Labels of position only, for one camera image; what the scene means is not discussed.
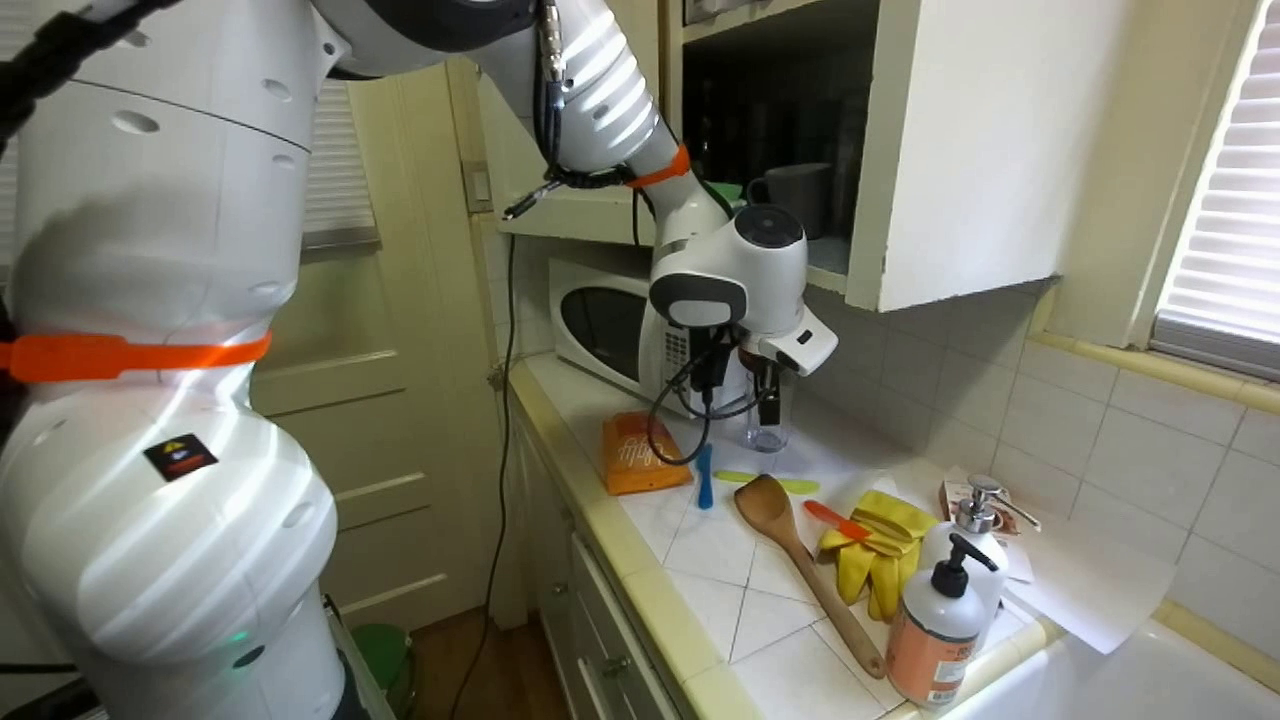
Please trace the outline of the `clear drinking glass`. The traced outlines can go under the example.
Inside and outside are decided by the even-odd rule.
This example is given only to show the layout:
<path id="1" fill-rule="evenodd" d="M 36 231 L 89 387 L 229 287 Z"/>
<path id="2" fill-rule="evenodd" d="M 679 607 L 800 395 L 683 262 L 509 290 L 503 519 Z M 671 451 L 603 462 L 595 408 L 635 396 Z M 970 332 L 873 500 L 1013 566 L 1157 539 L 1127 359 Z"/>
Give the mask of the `clear drinking glass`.
<path id="1" fill-rule="evenodd" d="M 773 393 L 748 411 L 744 446 L 759 454 L 781 452 L 788 443 L 791 424 L 788 398 Z"/>

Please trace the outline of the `wooden spoon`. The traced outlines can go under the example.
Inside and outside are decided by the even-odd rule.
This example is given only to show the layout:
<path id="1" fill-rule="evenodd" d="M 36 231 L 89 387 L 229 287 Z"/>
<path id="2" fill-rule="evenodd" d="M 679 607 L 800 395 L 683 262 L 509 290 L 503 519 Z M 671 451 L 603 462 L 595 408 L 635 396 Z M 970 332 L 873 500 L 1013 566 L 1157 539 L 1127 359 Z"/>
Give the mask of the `wooden spoon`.
<path id="1" fill-rule="evenodd" d="M 782 548 L 864 673 L 874 679 L 886 678 L 884 656 L 837 591 L 820 578 L 813 556 L 800 541 L 794 507 L 781 483 L 768 474 L 758 475 L 735 491 L 733 502 L 750 528 Z"/>

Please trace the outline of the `yellow-green plastic utensil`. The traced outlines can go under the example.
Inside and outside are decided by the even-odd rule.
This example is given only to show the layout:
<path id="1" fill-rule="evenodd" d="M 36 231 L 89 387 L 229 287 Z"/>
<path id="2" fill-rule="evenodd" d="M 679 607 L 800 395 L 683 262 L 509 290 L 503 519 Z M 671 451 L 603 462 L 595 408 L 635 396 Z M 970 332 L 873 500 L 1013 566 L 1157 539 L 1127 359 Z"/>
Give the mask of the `yellow-green plastic utensil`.
<path id="1" fill-rule="evenodd" d="M 718 470 L 713 473 L 713 477 L 722 482 L 745 486 L 751 480 L 755 480 L 758 478 L 758 474 L 746 471 Z M 782 477 L 776 477 L 776 480 L 787 493 L 796 496 L 815 496 L 822 489 L 820 483 L 815 480 L 801 480 L 801 479 L 782 478 Z"/>

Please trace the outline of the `orange packet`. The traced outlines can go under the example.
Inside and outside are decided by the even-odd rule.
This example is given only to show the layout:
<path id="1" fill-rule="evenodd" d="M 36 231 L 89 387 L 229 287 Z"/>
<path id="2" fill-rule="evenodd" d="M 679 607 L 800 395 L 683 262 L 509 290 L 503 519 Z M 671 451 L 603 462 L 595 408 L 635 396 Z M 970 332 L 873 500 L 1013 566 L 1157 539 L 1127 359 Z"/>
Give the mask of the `orange packet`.
<path id="1" fill-rule="evenodd" d="M 650 439 L 654 439 L 664 457 L 677 457 L 675 438 L 662 420 L 650 423 L 648 411 L 620 413 L 603 421 L 602 461 L 605 491 L 611 496 L 646 493 L 692 483 L 690 469 L 663 462 L 654 454 Z"/>

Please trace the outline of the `red plastic utensil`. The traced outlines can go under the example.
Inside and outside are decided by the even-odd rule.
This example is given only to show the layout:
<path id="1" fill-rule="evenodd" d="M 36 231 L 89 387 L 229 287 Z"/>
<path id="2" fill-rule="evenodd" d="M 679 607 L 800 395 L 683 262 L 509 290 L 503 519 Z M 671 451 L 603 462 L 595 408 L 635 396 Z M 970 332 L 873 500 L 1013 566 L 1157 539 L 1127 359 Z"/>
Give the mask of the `red plastic utensil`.
<path id="1" fill-rule="evenodd" d="M 828 528 L 838 532 L 841 536 L 852 542 L 863 542 L 870 537 L 870 530 L 865 527 L 849 518 L 838 515 L 833 509 L 817 500 L 805 500 L 803 502 L 803 507 L 812 518 L 826 524 Z"/>

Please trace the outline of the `microwave door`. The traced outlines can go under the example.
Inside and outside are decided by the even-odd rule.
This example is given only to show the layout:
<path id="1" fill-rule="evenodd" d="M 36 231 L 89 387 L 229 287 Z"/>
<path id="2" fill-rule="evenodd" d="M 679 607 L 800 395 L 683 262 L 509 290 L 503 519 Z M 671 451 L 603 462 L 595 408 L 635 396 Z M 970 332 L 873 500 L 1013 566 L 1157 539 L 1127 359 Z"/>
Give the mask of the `microwave door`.
<path id="1" fill-rule="evenodd" d="M 643 397 L 646 281 L 626 266 L 548 261 L 550 327 L 559 360 Z"/>

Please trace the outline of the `white microwave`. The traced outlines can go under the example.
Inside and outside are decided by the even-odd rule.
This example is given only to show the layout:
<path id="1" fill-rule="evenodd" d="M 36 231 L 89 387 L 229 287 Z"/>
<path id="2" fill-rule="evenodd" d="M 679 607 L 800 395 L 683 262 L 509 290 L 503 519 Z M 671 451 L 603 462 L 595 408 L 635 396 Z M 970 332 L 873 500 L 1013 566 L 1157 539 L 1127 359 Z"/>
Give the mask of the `white microwave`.
<path id="1" fill-rule="evenodd" d="M 552 258 L 548 273 L 556 354 L 562 360 L 653 401 L 686 363 L 714 348 L 714 357 L 726 360 L 724 369 L 698 365 L 669 389 L 664 407 L 692 416 L 728 413 L 750 400 L 748 372 L 726 338 L 717 338 L 713 328 L 672 325 L 652 307 L 645 263 Z"/>

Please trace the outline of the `dark grey mug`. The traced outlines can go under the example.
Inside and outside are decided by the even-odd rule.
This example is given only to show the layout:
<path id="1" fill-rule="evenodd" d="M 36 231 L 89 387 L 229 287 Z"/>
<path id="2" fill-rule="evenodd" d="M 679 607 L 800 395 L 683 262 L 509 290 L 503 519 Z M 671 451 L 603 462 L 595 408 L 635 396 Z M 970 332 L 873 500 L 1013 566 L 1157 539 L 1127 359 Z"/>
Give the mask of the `dark grey mug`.
<path id="1" fill-rule="evenodd" d="M 765 170 L 742 192 L 750 204 L 774 204 L 790 211 L 806 237 L 824 237 L 832 223 L 833 167 L 827 161 L 792 164 Z"/>

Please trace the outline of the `yellow rubber gloves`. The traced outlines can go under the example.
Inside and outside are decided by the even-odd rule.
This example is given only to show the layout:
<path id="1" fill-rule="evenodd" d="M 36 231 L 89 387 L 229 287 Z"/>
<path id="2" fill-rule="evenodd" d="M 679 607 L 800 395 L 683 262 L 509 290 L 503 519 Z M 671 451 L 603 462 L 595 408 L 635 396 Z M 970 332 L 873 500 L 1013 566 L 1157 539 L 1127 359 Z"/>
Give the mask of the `yellow rubber gloves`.
<path id="1" fill-rule="evenodd" d="M 906 582 L 915 574 L 923 539 L 940 520 L 893 495 L 870 489 L 861 496 L 849 520 L 868 532 L 854 539 L 827 527 L 818 541 L 823 555 L 835 557 L 836 585 L 846 605 L 868 594 L 869 618 L 891 623 Z"/>

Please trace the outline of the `white soap bottle silver pump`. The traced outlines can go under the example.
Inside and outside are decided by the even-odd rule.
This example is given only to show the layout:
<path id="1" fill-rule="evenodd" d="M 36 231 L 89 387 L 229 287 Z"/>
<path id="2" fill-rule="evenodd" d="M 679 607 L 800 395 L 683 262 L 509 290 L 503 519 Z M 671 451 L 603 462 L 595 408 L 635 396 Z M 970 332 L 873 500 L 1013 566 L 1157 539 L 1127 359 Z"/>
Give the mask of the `white soap bottle silver pump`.
<path id="1" fill-rule="evenodd" d="M 952 533 L 969 541 L 991 562 L 989 570 L 982 562 L 966 556 L 964 569 L 969 574 L 969 587 L 982 600 L 986 626 L 995 623 L 1006 580 L 1033 580 L 1030 564 L 1020 551 L 1009 553 L 1010 541 L 1021 534 L 1024 525 L 1041 532 L 1041 521 L 1009 498 L 1009 492 L 995 479 L 982 474 L 966 474 L 964 482 L 946 480 L 940 488 L 943 520 L 929 529 L 920 547 L 919 568 L 931 570 L 950 556 Z"/>

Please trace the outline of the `drawer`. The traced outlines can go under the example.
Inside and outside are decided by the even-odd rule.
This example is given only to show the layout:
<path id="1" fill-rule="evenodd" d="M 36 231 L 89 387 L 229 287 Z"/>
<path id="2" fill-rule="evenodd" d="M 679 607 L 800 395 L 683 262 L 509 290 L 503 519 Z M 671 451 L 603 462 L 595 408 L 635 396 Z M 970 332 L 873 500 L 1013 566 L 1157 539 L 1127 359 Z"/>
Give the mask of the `drawer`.
<path id="1" fill-rule="evenodd" d="M 681 720 L 660 674 L 613 592 L 600 564 L 576 533 L 570 541 L 575 679 L 586 720 Z M 605 657 L 626 655 L 627 674 L 600 675 Z"/>

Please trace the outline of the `orange soap bottle black pump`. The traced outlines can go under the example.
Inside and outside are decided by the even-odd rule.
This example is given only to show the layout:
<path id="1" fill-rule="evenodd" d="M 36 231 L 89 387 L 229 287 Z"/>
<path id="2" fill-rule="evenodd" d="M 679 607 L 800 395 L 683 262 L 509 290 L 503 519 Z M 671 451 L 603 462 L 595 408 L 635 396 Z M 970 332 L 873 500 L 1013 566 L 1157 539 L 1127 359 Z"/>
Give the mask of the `orange soap bottle black pump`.
<path id="1" fill-rule="evenodd" d="M 945 560 L 908 579 L 886 655 L 895 689 L 927 708 L 955 701 L 978 638 L 991 623 L 982 597 L 972 588 L 965 560 L 974 559 L 988 573 L 997 565 L 959 533 L 948 541 Z"/>

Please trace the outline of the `cream panel door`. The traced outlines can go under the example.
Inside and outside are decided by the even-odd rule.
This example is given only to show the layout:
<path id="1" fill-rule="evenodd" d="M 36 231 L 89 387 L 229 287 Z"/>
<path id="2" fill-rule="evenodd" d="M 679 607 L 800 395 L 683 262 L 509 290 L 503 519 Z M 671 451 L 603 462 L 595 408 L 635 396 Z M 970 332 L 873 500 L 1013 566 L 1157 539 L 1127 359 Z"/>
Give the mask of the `cream panel door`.
<path id="1" fill-rule="evenodd" d="M 302 250 L 251 397 L 335 496 L 321 591 L 351 626 L 413 630 L 483 602 L 497 533 L 476 74 L 452 60 L 347 87 L 379 242 Z"/>

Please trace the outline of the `white paper sheet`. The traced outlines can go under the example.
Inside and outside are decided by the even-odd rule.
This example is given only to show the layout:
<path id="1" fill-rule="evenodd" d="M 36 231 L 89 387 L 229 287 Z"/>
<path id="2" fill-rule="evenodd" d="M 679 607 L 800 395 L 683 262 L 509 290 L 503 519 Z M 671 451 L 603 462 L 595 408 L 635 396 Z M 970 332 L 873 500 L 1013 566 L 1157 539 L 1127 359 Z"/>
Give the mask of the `white paper sheet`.
<path id="1" fill-rule="evenodd" d="M 1038 530 L 1025 520 L 1015 528 L 1015 536 L 995 533 L 1016 568 L 1005 597 L 1103 655 L 1147 621 L 1176 575 L 1172 562 L 1052 514 L 1039 518 Z"/>

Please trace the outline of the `green bin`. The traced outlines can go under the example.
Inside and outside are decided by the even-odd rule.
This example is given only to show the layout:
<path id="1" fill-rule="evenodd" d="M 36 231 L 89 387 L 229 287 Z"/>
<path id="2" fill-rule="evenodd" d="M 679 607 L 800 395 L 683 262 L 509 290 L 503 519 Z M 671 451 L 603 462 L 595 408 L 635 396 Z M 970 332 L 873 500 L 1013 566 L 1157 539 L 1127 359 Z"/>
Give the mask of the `green bin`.
<path id="1" fill-rule="evenodd" d="M 349 634 L 397 720 L 411 720 L 417 698 L 417 660 L 410 634 L 389 624 L 356 626 Z"/>

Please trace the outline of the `window with white blinds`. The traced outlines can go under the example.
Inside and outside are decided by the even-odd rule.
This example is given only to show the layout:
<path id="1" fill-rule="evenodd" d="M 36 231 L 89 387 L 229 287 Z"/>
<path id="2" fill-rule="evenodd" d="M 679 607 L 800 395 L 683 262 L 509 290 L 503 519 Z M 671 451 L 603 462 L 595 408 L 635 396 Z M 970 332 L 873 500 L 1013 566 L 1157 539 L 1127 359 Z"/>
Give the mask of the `window with white blinds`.
<path id="1" fill-rule="evenodd" d="M 1151 345 L 1280 383 L 1280 0 L 1252 3 Z"/>
<path id="2" fill-rule="evenodd" d="M 347 83 L 328 79 L 317 96 L 308 164 L 302 249 L 378 243 Z"/>

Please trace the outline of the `white sink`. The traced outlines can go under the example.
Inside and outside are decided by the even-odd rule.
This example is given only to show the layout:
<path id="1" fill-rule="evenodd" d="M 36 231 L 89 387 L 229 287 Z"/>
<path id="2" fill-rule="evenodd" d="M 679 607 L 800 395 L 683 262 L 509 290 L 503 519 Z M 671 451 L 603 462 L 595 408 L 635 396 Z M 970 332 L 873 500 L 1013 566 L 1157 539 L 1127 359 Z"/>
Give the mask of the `white sink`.
<path id="1" fill-rule="evenodd" d="M 1066 635 L 940 720 L 1280 720 L 1280 694 L 1148 621 L 1107 655 Z"/>

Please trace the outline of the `cream wall cabinet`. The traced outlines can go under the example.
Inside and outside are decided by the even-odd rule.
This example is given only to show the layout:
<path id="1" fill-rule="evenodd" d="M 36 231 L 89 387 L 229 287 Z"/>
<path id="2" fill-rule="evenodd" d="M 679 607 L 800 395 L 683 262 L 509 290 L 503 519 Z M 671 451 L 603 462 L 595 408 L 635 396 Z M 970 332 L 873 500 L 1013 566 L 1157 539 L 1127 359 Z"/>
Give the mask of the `cream wall cabinet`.
<path id="1" fill-rule="evenodd" d="M 808 281 L 891 313 L 1059 272 L 1135 0 L 662 0 L 712 179 L 831 165 Z"/>

